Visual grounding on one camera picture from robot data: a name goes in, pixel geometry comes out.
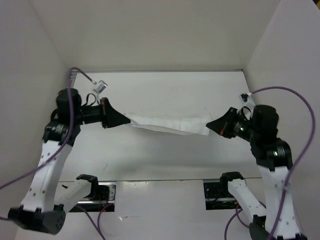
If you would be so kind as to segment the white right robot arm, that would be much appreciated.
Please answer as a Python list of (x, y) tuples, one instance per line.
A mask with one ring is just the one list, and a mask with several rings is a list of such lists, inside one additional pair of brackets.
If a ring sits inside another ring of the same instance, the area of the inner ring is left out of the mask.
[(249, 220), (253, 240), (305, 240), (296, 220), (290, 184), (286, 177), (293, 169), (291, 148), (277, 137), (279, 115), (268, 105), (257, 105), (250, 118), (231, 107), (222, 117), (206, 127), (224, 138), (239, 137), (250, 144), (264, 185), (262, 205), (239, 172), (226, 172), (220, 177), (219, 191), (233, 196)]

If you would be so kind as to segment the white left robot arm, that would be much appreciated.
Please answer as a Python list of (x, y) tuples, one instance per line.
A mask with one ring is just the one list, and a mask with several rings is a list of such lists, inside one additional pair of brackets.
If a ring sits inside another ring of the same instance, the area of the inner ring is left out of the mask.
[(83, 198), (101, 196), (96, 176), (81, 174), (61, 195), (56, 195), (65, 162), (81, 132), (81, 125), (101, 123), (114, 128), (131, 121), (115, 110), (108, 98), (98, 105), (82, 104), (74, 88), (61, 90), (56, 97), (57, 108), (45, 126), (42, 153), (27, 194), (18, 207), (12, 207), (7, 218), (25, 230), (56, 235), (62, 229), (67, 213)]

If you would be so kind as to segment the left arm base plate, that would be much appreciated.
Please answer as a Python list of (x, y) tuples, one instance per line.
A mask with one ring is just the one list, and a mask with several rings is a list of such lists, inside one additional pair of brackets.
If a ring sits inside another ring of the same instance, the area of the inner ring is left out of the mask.
[(83, 208), (89, 213), (98, 213), (104, 207), (104, 212), (115, 211), (115, 198), (116, 198), (116, 186), (115, 181), (100, 181), (99, 190), (96, 196), (93, 198), (84, 197), (78, 201), (78, 203), (69, 211), (70, 213), (82, 212), (78, 206)]

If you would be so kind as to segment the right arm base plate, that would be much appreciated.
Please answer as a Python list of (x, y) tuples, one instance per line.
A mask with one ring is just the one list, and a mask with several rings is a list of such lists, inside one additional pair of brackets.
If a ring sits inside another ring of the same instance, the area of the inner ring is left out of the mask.
[(222, 190), (218, 180), (203, 180), (205, 208), (211, 210), (234, 210), (238, 201), (228, 192)]

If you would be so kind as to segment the white pleated skirt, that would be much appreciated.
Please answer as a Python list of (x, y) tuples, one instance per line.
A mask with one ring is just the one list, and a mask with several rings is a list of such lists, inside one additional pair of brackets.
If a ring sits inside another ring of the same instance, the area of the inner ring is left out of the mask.
[(126, 113), (130, 124), (135, 128), (141, 128), (156, 132), (171, 133), (177, 135), (209, 135), (206, 124), (212, 121), (210, 115), (206, 116), (142, 116), (135, 113)]

